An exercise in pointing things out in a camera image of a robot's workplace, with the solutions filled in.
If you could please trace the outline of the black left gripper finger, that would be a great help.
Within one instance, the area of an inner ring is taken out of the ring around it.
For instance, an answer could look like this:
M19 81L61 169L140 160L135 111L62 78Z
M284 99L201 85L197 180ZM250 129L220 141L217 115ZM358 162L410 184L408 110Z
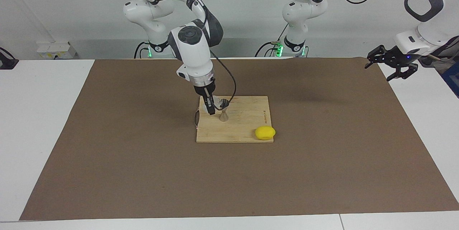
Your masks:
M396 65L395 72L392 73L390 76L387 77L387 81L391 81L393 79L407 79L411 75L413 75L416 71L418 71L418 64L411 63L408 65L407 70L402 71L402 67Z
M385 63L385 54L387 50L384 46L378 46L374 50L370 51L366 57L368 63L365 65L365 68L369 68L373 64L384 64Z

